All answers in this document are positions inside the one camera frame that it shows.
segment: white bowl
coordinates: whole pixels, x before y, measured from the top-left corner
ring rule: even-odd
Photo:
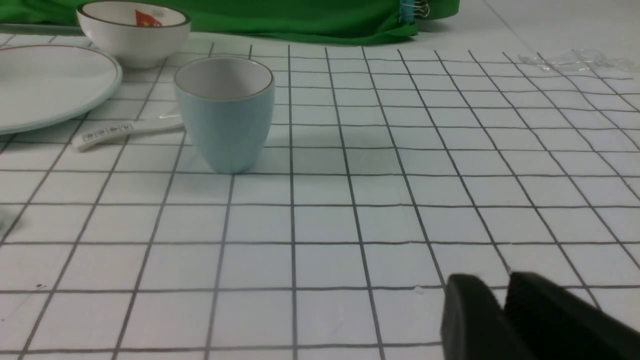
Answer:
[[[84,34],[126,67],[160,65],[187,40],[191,19],[178,10],[146,3],[105,0],[77,7]],[[137,21],[144,18],[146,24]]]

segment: light blue cup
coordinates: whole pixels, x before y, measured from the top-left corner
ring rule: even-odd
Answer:
[[[256,61],[215,57],[183,66],[174,82],[184,127],[206,162],[222,174],[249,170],[271,126],[273,73]]]

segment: cup rim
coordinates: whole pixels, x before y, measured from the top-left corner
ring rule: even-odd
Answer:
[[[176,25],[167,25],[167,26],[158,26],[158,27],[147,27],[147,26],[139,26],[139,25],[129,25],[129,24],[122,24],[120,22],[113,22],[113,21],[108,21],[108,20],[104,20],[104,19],[100,19],[99,17],[95,17],[95,16],[91,16],[89,14],[87,14],[84,10],[84,7],[89,5],[89,4],[93,4],[93,3],[132,3],[132,4],[144,4],[144,5],[151,5],[151,6],[156,6],[158,8],[164,8],[164,9],[168,9],[171,10],[173,12],[177,12],[179,14],[181,14],[182,16],[184,16],[184,21],[181,22],[180,24],[176,24]],[[113,25],[120,25],[120,26],[128,26],[130,28],[140,28],[140,29],[166,29],[166,28],[177,28],[179,26],[184,26],[186,24],[189,24],[191,22],[191,17],[189,17],[189,15],[187,15],[186,13],[178,10],[178,9],[174,9],[174,8],[168,8],[166,6],[161,6],[158,4],[152,4],[152,3],[146,3],[144,1],[128,1],[128,0],[96,0],[96,1],[87,1],[86,3],[82,3],[80,5],[78,5],[76,7],[76,11],[81,14],[82,16],[88,17],[89,19],[92,20],[96,20],[99,22],[105,22],[107,24],[113,24]]]
[[[211,61],[211,60],[219,60],[219,59],[231,59],[231,60],[247,61],[247,62],[250,62],[250,63],[254,63],[256,65],[259,65],[259,66],[265,68],[265,70],[267,70],[269,72],[269,75],[271,76],[271,79],[270,79],[269,83],[264,88],[260,89],[258,92],[255,92],[253,94],[250,94],[250,95],[247,95],[247,96],[243,96],[243,97],[233,97],[233,98],[229,98],[229,99],[221,98],[221,97],[209,97],[209,96],[197,95],[197,94],[194,94],[193,92],[185,90],[182,86],[180,86],[180,84],[178,84],[177,79],[178,79],[178,74],[180,74],[180,71],[183,71],[187,67],[195,65],[197,63],[201,63],[201,62],[205,62],[205,61]],[[179,68],[178,71],[176,71],[175,74],[173,75],[173,84],[178,89],[183,91],[185,94],[189,94],[190,96],[197,97],[199,99],[213,100],[213,101],[220,101],[220,102],[241,101],[241,100],[251,99],[252,97],[256,97],[256,96],[262,94],[263,92],[267,91],[267,89],[270,88],[271,85],[273,84],[274,80],[275,80],[275,77],[273,76],[273,72],[266,65],[264,65],[261,62],[255,61],[255,60],[246,59],[246,58],[240,58],[238,56],[211,56],[210,58],[204,58],[204,59],[195,60],[195,61],[192,61],[192,62],[188,63],[187,65],[184,65],[181,68]]]

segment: green cloth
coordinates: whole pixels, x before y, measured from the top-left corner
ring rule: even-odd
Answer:
[[[430,0],[428,19],[458,12],[460,0]],[[0,22],[76,26],[86,0],[1,0]],[[176,8],[192,31],[260,35],[300,42],[374,45],[408,40],[415,24],[400,24],[400,0],[146,0]]]

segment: spoon handle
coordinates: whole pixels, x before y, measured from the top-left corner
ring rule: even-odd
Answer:
[[[137,122],[123,122],[103,129],[75,135],[73,140],[71,140],[71,145],[73,145],[76,151],[82,152],[95,144],[120,138],[121,136],[155,133],[157,131],[178,129],[183,126],[182,118],[179,116]]]

